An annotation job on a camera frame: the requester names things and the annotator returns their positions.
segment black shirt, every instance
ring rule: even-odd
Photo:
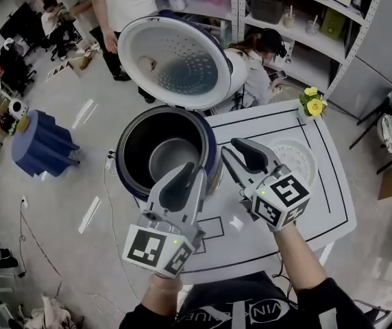
[[[195,285],[176,318],[157,315],[139,304],[125,316],[120,329],[373,328],[331,278],[299,291],[296,305],[270,279],[256,281],[257,274],[252,275],[254,279],[247,276]],[[337,326],[332,325],[334,318]]]

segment white plate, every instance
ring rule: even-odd
[[[310,187],[318,175],[318,164],[312,151],[299,141],[283,139],[269,143],[268,147],[291,171],[300,174]]]

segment yellow flower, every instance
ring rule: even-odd
[[[314,86],[312,88],[306,88],[304,89],[304,94],[307,96],[313,96],[318,93],[318,88],[315,88]]]
[[[307,110],[312,116],[317,116],[322,112],[322,101],[313,99],[307,103]]]

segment round table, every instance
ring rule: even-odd
[[[24,132],[16,131],[12,143],[12,159],[30,176],[47,171],[59,176],[67,167],[79,161],[69,158],[80,147],[73,143],[71,134],[56,125],[54,117],[32,110],[27,113],[29,125]]]

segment black sleeve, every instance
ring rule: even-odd
[[[139,304],[133,312],[126,313],[121,321],[120,329],[169,328],[174,321],[174,317],[158,315]]]
[[[332,278],[324,280],[313,289],[299,291],[298,306],[307,317],[314,318],[335,308],[338,329],[374,328],[359,307]]]

